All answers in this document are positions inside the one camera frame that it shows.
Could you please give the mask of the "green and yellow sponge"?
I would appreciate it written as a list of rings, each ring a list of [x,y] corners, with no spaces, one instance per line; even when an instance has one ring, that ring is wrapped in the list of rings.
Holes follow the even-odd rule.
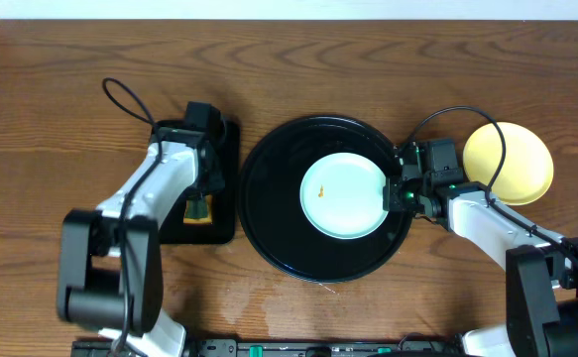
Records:
[[[212,195],[189,199],[185,203],[184,224],[209,225],[213,222]]]

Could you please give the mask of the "light blue plate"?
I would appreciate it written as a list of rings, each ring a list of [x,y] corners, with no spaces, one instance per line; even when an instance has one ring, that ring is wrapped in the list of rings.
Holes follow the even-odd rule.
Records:
[[[309,167],[300,184],[299,201],[319,232],[354,240],[374,232],[386,220],[385,184],[384,173],[369,159],[335,153]]]

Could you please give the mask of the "yellow plate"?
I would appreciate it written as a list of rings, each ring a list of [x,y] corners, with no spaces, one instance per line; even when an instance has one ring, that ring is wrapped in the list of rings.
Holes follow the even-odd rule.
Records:
[[[554,177],[554,164],[544,142],[518,124],[500,122],[506,142],[503,167],[492,193],[507,205],[526,205],[543,197]],[[488,184],[502,153],[498,131],[493,124],[477,129],[463,150],[465,173],[470,181]]]

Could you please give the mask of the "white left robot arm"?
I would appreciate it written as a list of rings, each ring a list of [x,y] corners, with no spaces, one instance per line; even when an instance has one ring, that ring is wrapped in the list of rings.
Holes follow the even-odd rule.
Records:
[[[240,128],[162,121],[111,197],[74,209],[60,234],[58,318],[107,344],[83,355],[182,356],[185,328],[163,309],[163,244],[224,244],[236,228]]]

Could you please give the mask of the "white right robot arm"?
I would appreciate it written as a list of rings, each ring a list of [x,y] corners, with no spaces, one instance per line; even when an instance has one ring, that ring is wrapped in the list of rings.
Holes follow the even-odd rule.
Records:
[[[543,229],[488,186],[464,180],[450,141],[404,144],[384,208],[414,214],[479,247],[506,274],[506,321],[465,333],[476,356],[578,356],[578,237]]]

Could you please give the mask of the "round black tray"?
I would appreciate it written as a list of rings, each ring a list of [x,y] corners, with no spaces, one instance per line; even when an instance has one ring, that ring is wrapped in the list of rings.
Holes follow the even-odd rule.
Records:
[[[315,283],[359,279],[383,266],[410,229],[410,215],[389,212],[367,236],[342,240],[307,220],[299,202],[304,174],[317,160],[342,152],[371,160],[388,177],[401,172],[393,143],[369,124],[345,116],[291,120],[267,134],[243,165],[238,213],[244,232],[265,260],[295,278]]]

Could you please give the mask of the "black rectangular tray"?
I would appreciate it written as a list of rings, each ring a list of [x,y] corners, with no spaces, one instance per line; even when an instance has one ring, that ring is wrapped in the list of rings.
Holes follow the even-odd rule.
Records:
[[[240,160],[240,127],[236,122],[225,123],[226,138],[216,149],[225,187],[211,193],[210,223],[184,223],[188,189],[182,193],[165,219],[159,237],[162,244],[213,245],[229,243],[235,234],[236,191]]]

